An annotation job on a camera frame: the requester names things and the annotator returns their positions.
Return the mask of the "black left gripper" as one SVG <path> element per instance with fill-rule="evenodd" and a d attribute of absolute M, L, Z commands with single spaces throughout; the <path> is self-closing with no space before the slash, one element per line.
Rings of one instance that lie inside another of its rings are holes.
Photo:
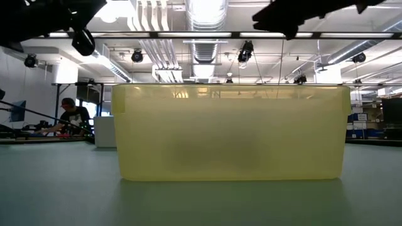
<path fill-rule="evenodd" d="M 84 30 L 106 4 L 106 0 L 31 1 L 31 9 L 36 8 L 34 19 L 38 22 L 31 38 L 49 37 L 50 33 L 60 30 Z"/>

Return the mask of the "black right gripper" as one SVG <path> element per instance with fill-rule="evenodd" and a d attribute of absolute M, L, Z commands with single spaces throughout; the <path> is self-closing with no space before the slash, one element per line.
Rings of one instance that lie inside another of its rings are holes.
<path fill-rule="evenodd" d="M 349 6 L 355 6 L 357 13 L 363 13 L 369 6 L 377 6 L 384 0 L 311 0 L 305 1 L 303 19 L 300 11 L 303 1 L 275 0 L 252 16 L 256 30 L 270 33 L 281 33 L 287 40 L 292 40 L 298 33 L 299 25 L 318 17 L 324 19 L 327 14 Z"/>

